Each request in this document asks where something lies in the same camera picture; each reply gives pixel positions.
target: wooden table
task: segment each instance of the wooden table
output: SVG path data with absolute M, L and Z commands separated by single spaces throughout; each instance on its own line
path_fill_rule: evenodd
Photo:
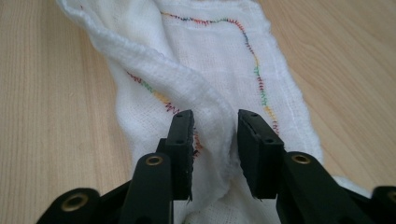
M 309 106 L 325 167 L 396 185 L 396 3 L 261 0 Z M 131 155 L 102 55 L 54 1 L 0 1 L 0 223 L 77 187 L 127 181 Z

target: white towel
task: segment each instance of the white towel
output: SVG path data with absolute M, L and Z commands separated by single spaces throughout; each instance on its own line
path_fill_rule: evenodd
M 301 92 L 253 1 L 58 0 L 107 59 L 133 165 L 154 152 L 172 117 L 195 118 L 193 201 L 176 223 L 277 223 L 274 201 L 254 200 L 235 137 L 238 109 L 260 114 L 287 151 L 322 161 Z

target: light wood tabletop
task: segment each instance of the light wood tabletop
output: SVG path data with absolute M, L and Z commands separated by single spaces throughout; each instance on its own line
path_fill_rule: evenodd
M 396 185 L 396 3 L 261 0 L 301 88 L 325 167 Z M 62 193 L 131 177 L 104 57 L 54 1 L 0 1 L 0 223 L 32 223 Z

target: white fabric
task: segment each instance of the white fabric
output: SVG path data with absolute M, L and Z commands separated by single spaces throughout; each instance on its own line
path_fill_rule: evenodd
M 107 59 L 133 165 L 155 151 L 177 111 L 192 109 L 193 201 L 175 222 L 277 223 L 274 201 L 254 200 L 239 167 L 239 108 L 260 114 L 285 142 L 322 161 L 303 97 L 256 2 L 58 0 Z

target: textured fabric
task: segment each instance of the textured fabric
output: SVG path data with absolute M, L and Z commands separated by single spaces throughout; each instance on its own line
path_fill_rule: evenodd
M 133 165 L 154 152 L 172 117 L 195 117 L 193 201 L 175 222 L 277 223 L 274 201 L 254 200 L 236 153 L 238 109 L 260 114 L 285 142 L 322 161 L 303 97 L 252 1 L 58 0 L 107 59 Z

